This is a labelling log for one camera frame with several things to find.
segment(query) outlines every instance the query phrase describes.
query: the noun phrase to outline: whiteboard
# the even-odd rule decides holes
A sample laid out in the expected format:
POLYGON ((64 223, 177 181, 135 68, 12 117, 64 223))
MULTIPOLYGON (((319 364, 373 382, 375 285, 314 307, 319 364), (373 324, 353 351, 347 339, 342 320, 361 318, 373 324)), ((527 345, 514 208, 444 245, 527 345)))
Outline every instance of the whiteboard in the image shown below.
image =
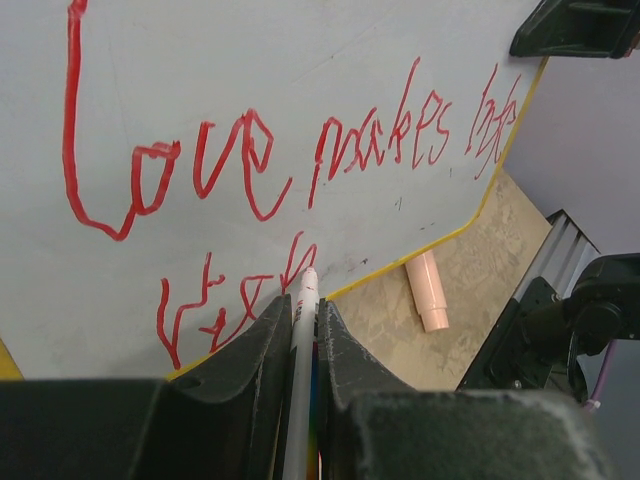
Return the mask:
POLYGON ((165 375, 313 263, 463 227, 537 0, 38 0, 0 19, 0 336, 30 377, 165 375))

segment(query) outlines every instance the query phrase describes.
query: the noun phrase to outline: white pen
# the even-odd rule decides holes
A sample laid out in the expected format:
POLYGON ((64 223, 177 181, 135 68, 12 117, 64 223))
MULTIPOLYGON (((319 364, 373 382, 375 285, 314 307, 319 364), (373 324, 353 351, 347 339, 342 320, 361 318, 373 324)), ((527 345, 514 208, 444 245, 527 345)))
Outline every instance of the white pen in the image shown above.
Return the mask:
POLYGON ((302 480, 318 477, 315 428, 317 387, 314 382, 317 382, 316 314, 319 302, 318 275, 313 267, 309 267, 302 274, 293 316, 289 371, 280 415, 274 478, 302 480))

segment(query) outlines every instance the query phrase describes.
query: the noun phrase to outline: red writing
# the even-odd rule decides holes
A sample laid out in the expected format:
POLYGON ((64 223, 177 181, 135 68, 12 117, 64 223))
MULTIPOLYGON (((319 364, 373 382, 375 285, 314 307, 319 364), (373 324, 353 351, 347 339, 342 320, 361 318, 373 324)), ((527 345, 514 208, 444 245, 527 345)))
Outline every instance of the red writing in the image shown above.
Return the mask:
MULTIPOLYGON (((409 77, 407 78, 402 94, 402 99, 400 100, 400 104, 398 106, 395 122, 393 128, 391 129, 391 133, 387 142, 388 150, 391 150, 395 144, 394 161, 397 164, 402 162, 402 140, 411 131, 411 112, 409 110, 405 110, 405 104, 407 102, 407 97, 409 96, 409 92, 411 89, 411 83, 413 82, 413 77, 419 63, 420 57, 416 58, 416 60, 413 62, 413 65, 411 66, 409 77)), ((433 165, 440 159, 445 147, 447 146, 450 135, 450 131, 446 129, 442 124, 443 117, 451 105, 452 102, 445 103, 444 99, 435 90, 432 90, 427 97, 422 107, 420 119, 418 120, 418 123, 415 125, 414 129, 413 159, 411 164, 412 169, 415 169, 420 164, 420 161, 424 156, 424 154, 420 154, 420 156, 418 157, 420 134, 423 130, 429 128, 434 121, 436 122, 435 132, 438 137, 442 138, 442 140, 438 153, 435 156, 433 155, 435 145, 432 144, 430 146, 428 153, 428 163, 429 165, 433 165), (433 112, 430 112, 429 109, 434 105, 435 110, 433 112)), ((365 116, 360 127, 349 129, 347 134, 344 135, 344 138, 344 126, 338 118, 329 117, 329 119, 324 123, 324 125, 322 126, 322 131, 320 133, 320 138, 318 139, 318 143, 316 145, 313 177, 311 179, 309 200, 307 202, 308 209, 313 208, 314 205, 316 188, 318 180, 320 178, 320 171, 322 169, 322 165, 324 164, 325 150, 328 146, 327 139, 329 138, 329 133, 331 130, 333 130, 335 134, 333 136, 333 148, 330 148, 331 162, 329 164, 329 172, 327 174, 328 181, 333 180, 340 170, 342 160, 347 152, 349 152, 349 158, 351 159, 351 161, 349 165, 344 169, 344 173, 349 173, 356 165, 360 167, 361 171, 364 171, 367 168, 369 159, 372 155, 375 156, 376 165, 382 165, 386 151, 381 150, 378 144, 378 141, 380 140, 380 137, 384 135, 384 132, 382 129, 382 124, 380 123, 380 119, 376 115, 377 111, 377 107, 371 108, 371 110, 369 110, 369 113, 367 113, 367 115, 365 116), (367 147, 366 154, 364 154, 361 144, 367 132, 369 133, 369 145, 367 147)))
MULTIPOLYGON (((298 232, 289 249, 289 256, 284 273, 279 275, 280 278, 280 290, 284 295, 286 289, 293 283, 298 273, 309 266, 313 266, 318 250, 317 245, 311 244, 309 248, 302 255, 297 267, 292 272, 292 266, 297 257, 298 241, 304 234, 303 231, 298 232)), ((210 280, 210 268, 211 268, 211 253, 207 253, 205 257, 205 263, 202 270, 202 282, 200 299, 194 303, 187 303, 178 307, 175 317, 173 319, 173 325, 170 328, 170 336, 166 333, 166 312, 167 306, 170 300, 171 284, 167 278, 163 278, 160 283, 162 286, 162 293, 160 296, 160 304, 158 305, 158 311, 156 315, 156 333, 160 339, 160 343, 169 354, 169 358, 173 364, 173 368, 176 370, 182 366, 180 356, 178 353, 178 345, 180 340, 180 327, 182 325, 183 316, 189 310, 196 310, 205 307, 209 302, 209 290, 212 287, 221 285, 225 282, 224 275, 219 275, 217 280, 210 280)), ((211 327, 201 327, 198 330, 206 335, 211 335, 211 347, 209 353, 215 353, 230 341, 232 341, 238 333, 242 330, 248 320, 256 320, 258 313, 254 311, 256 302, 260 299, 260 290, 265 282, 273 280, 275 275, 250 275, 244 277, 240 282, 239 294, 242 306, 244 308, 244 314, 240 319, 240 322, 236 328, 228 334, 227 338, 220 342, 220 338, 227 326, 227 309, 222 307, 218 310, 218 315, 215 323, 211 327)))
MULTIPOLYGON (((82 63, 82 43, 81 26, 82 18, 87 11, 88 0, 73 0, 69 5, 67 38, 68 38, 68 65, 67 82, 64 102, 64 126, 62 132, 62 166, 66 184, 67 198, 74 215, 80 223, 88 227, 97 228, 115 241, 123 241, 131 232, 136 216, 150 215, 156 212, 164 203, 164 199, 169 189, 171 177, 175 167, 175 162, 180 156, 181 146, 179 141, 174 141, 171 145, 163 142, 156 142, 151 147, 137 146, 133 149, 131 158, 131 205, 125 214, 122 225, 114 228, 111 225, 95 220, 87 213, 79 194, 79 182, 76 163, 76 116, 78 107, 78 88, 80 85, 80 70, 82 63), (142 165, 143 160, 163 159, 164 167, 162 176, 153 201, 147 206, 142 198, 142 165)), ((207 133, 215 126, 211 122, 203 122, 200 126, 196 154, 193 166, 193 184, 196 194, 200 198, 206 198, 215 187, 215 183, 224 167, 229 154, 233 150, 236 139, 241 136, 241 156, 243 164, 244 188, 249 206, 255 217, 265 222, 273 217, 279 210, 293 182, 289 177, 275 202, 275 205, 267 212, 263 212, 257 205, 253 189, 253 172, 256 174, 265 173, 271 150, 273 148, 273 134, 260 118, 258 112, 249 109, 244 115, 234 123, 226 145, 220 155, 216 167, 205 185, 202 184, 202 163, 207 143, 207 133), (253 129, 256 127, 258 134, 266 140, 263 152, 258 154, 255 148, 255 138, 253 129)))
POLYGON ((517 103, 515 99, 511 99, 511 96, 513 95, 522 75, 518 75, 516 77, 504 106, 498 113, 496 109, 496 99, 489 95, 489 91, 497 73, 498 64, 496 63, 493 67, 491 77, 482 91, 482 100, 480 100, 480 106, 478 107, 475 119, 473 120, 473 125, 469 132, 469 142, 467 143, 467 148, 465 150, 465 155, 467 155, 475 148, 474 156, 475 158, 478 158, 485 153, 487 148, 491 147, 489 152, 486 154, 482 168, 474 176, 475 180, 480 178, 490 160, 493 159, 494 164, 497 164, 500 161, 500 157, 502 156, 502 151, 500 150, 502 131, 506 125, 512 125, 515 123, 517 118, 517 103), (480 138, 480 141, 474 145, 474 140, 478 138, 480 138))

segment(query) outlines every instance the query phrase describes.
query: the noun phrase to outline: pink cable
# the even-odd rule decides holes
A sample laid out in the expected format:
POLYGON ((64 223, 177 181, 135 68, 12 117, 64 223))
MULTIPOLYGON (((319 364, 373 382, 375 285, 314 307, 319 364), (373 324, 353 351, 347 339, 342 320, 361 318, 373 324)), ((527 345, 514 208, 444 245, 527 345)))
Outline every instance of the pink cable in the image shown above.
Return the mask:
POLYGON ((587 400, 583 405, 588 412, 593 413, 600 407, 600 395, 602 394, 604 384, 609 376, 609 370, 611 370, 611 364, 613 363, 611 360, 613 359, 613 354, 615 353, 617 344, 617 340, 611 340, 607 347, 607 353, 604 355, 604 361, 602 362, 602 367, 600 367, 600 374, 598 375, 596 386, 593 389, 593 393, 589 400, 587 400))

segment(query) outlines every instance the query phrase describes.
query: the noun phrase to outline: yellow edge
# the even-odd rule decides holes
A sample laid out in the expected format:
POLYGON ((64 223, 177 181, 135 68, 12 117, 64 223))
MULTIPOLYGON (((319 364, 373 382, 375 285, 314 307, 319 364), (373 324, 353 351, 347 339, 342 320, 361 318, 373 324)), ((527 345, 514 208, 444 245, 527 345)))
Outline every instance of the yellow edge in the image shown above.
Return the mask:
MULTIPOLYGON (((484 196, 482 197, 482 202, 480 203, 480 206, 478 207, 478 210, 476 211, 476 213, 471 217, 471 219, 469 220, 469 222, 464 225, 463 227, 451 232, 449 235, 446 235, 444 237, 442 237, 440 240, 433 242, 425 247, 422 247, 420 250, 417 250, 413 253, 410 253, 409 255, 405 255, 404 257, 396 260, 395 262, 387 265, 384 268, 381 268, 380 270, 377 270, 373 273, 370 273, 369 275, 367 275, 366 277, 361 278, 360 280, 352 283, 351 285, 347 285, 344 288, 341 288, 340 290, 336 290, 335 292, 332 292, 331 294, 327 295, 327 298, 329 300, 339 297, 340 295, 343 295, 351 290, 353 290, 356 287, 359 287, 360 285, 373 280, 376 277, 379 277, 380 275, 384 275, 385 273, 387 273, 390 270, 393 270, 394 268, 405 264, 406 262, 408 262, 409 260, 411 260, 413 257, 418 256, 424 252, 426 252, 427 250, 431 250, 432 248, 437 247, 438 245, 440 245, 441 243, 446 242, 447 240, 450 240, 458 235, 460 235, 462 232, 464 232, 467 228, 469 228, 473 222, 476 221, 476 219, 480 216, 480 212, 482 211, 482 209, 484 208, 485 203, 487 202, 487 199, 489 198, 489 194, 491 192, 491 188, 493 187, 493 183, 496 180, 496 176, 498 175, 498 173, 500 172, 500 169, 502 168, 502 164, 504 163, 504 159, 507 157, 507 154, 509 153, 509 150, 511 149, 511 145, 513 144, 513 139, 515 138, 516 132, 518 131, 518 129, 520 128, 520 123, 522 122, 522 118, 524 117, 525 113, 527 112, 527 109, 529 108, 529 104, 531 103, 531 99, 533 98, 533 94, 536 91, 536 88, 538 87, 538 83, 540 82, 540 78, 542 77, 542 73, 544 72, 544 68, 547 65, 547 58, 542 59, 542 61, 540 62, 540 67, 538 68, 538 72, 536 73, 535 78, 533 79, 533 82, 531 83, 531 88, 529 88, 529 92, 527 93, 527 97, 524 100, 524 104, 522 105, 522 108, 520 109, 520 113, 518 114, 518 119, 516 120, 516 123, 513 127, 513 129, 511 130, 511 134, 509 135, 509 139, 507 140, 507 144, 505 145, 504 151, 502 152, 502 156, 500 157, 500 161, 498 162, 498 166, 496 167, 495 171, 493 172, 493 176, 491 177, 491 180, 489 181, 489 186, 487 187, 487 191, 484 193, 484 196)), ((189 365, 186 365, 184 367, 182 367, 180 370, 176 370, 175 372, 170 373, 169 375, 166 376, 167 380, 173 380, 176 377, 179 377, 180 375, 188 372, 189 370, 197 367, 198 365, 200 365, 202 362, 204 362, 207 358, 209 358, 211 355, 207 355, 203 358, 201 358, 200 360, 197 360, 193 363, 190 363, 189 365)), ((15 380, 15 379, 21 379, 22 375, 20 373, 20 370, 18 369, 17 365, 15 364, 15 362, 13 361, 13 358, 11 358, 11 355, 9 354, 8 350, 5 348, 4 344, 2 343, 2 341, 0 341, 0 380, 15 380)))

